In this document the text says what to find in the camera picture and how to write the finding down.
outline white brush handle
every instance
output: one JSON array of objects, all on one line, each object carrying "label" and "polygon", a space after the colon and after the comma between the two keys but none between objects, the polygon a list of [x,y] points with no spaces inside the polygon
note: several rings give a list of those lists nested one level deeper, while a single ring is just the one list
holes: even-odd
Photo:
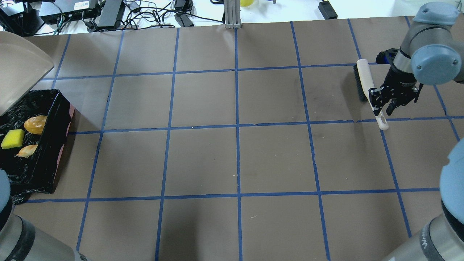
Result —
[{"label": "white brush handle", "polygon": [[[374,107],[372,107],[372,104],[369,101],[369,89],[375,88],[374,80],[372,80],[372,74],[369,68],[369,62],[366,59],[360,59],[356,62],[356,65],[358,66],[358,73],[359,79],[361,80],[362,91],[364,92],[364,95],[366,95],[369,105],[372,108],[372,111],[374,111]],[[380,111],[378,116],[375,116],[375,119],[377,120],[377,124],[379,125],[379,128],[381,130],[388,129],[388,123],[382,111]]]}]

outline robotic arm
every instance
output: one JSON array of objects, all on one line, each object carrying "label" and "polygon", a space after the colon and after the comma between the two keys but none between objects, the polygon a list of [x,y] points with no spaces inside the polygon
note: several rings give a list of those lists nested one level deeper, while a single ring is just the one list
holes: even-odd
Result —
[{"label": "robotic arm", "polygon": [[377,56],[378,64],[391,66],[380,88],[371,88],[368,92],[376,116],[390,100],[388,115],[413,99],[417,102],[424,84],[438,85],[451,80],[464,84],[464,43],[453,40],[450,33],[458,15],[459,11],[446,3],[423,5],[400,49],[390,49]]}]

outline yellow sponge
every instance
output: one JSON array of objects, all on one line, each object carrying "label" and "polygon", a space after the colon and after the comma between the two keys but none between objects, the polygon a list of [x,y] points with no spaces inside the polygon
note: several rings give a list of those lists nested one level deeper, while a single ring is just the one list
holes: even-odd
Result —
[{"label": "yellow sponge", "polygon": [[3,141],[1,142],[1,148],[11,149],[23,146],[24,130],[10,130]]}]

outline dustpan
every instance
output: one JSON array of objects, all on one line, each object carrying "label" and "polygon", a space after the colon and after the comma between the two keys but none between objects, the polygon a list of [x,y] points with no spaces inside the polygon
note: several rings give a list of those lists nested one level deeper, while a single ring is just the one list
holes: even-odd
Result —
[{"label": "dustpan", "polygon": [[0,115],[52,68],[50,56],[37,46],[14,33],[0,32]]}]

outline white floor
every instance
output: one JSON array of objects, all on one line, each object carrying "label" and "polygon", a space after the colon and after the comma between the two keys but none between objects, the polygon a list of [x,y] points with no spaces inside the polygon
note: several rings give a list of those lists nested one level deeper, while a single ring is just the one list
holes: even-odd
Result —
[{"label": "white floor", "polygon": [[[365,17],[393,17],[403,15],[415,15],[421,5],[430,1],[446,2],[457,5],[458,0],[330,0],[332,7],[338,14],[339,19],[365,18]],[[141,2],[142,7],[164,7],[169,0],[151,0],[154,4]],[[277,0],[273,4],[269,0],[255,0],[249,7],[241,8],[241,19],[243,23],[269,23],[301,20],[323,20],[318,10],[320,0]],[[214,5],[209,0],[193,0],[194,14],[216,20],[222,19],[223,5]],[[202,20],[192,17],[195,26],[217,25],[217,22]],[[174,15],[171,14],[165,20],[166,23],[175,25]],[[140,20],[140,27],[146,27],[153,23]],[[45,25],[38,33],[53,32],[55,26]],[[63,33],[86,33],[87,28],[82,21],[69,23]]]}]

